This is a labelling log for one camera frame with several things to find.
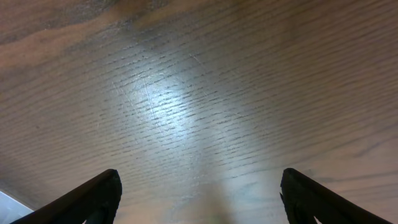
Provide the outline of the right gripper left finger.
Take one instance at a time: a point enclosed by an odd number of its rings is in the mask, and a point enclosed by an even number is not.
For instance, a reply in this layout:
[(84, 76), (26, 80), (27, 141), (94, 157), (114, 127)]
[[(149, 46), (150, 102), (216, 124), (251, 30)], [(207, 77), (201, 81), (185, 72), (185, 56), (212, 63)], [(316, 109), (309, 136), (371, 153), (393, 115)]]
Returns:
[(113, 224), (122, 196), (115, 169), (108, 169), (12, 224)]

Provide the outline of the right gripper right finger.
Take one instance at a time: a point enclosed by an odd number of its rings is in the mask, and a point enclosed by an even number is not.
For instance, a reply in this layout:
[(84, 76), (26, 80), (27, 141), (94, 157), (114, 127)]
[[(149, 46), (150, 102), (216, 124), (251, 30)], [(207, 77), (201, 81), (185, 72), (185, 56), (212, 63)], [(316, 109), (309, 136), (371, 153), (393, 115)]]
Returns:
[(280, 187), (290, 224), (391, 224), (293, 168), (283, 171)]

